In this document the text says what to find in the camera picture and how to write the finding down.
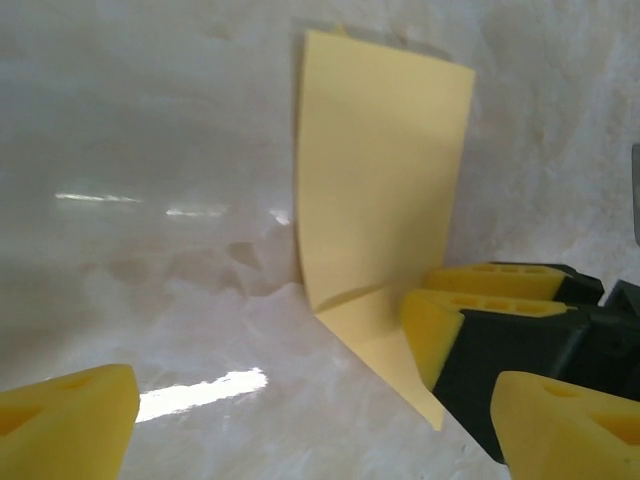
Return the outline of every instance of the rectangular hole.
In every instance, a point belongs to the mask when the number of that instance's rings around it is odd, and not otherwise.
[[[453,303],[461,307],[477,307],[478,299],[473,297],[456,297],[453,299]]]
[[[80,377],[73,380],[69,380],[67,383],[63,383],[56,387],[58,390],[74,390],[76,388],[84,387],[87,382],[91,380],[91,377]]]
[[[476,272],[495,272],[497,267],[495,265],[476,265],[473,269]]]
[[[489,300],[484,304],[484,308],[489,310],[500,310],[502,312],[507,312],[511,310],[511,304],[504,300]]]
[[[0,436],[9,435],[42,410],[41,407],[0,407]]]
[[[593,414],[591,418],[627,445],[640,445],[640,416]]]
[[[518,313],[544,313],[546,307],[544,305],[535,305],[532,303],[516,303],[516,312]]]

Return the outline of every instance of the paper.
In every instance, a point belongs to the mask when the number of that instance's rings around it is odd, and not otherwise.
[[[442,263],[473,71],[321,32],[307,36],[298,240],[312,308],[434,427],[395,293]]]

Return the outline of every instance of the white marble surface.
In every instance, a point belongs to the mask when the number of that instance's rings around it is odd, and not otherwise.
[[[3,0],[0,389],[133,364],[122,479],[506,477],[305,303],[294,64],[332,22],[478,71],[451,263],[640,282],[637,0]]]

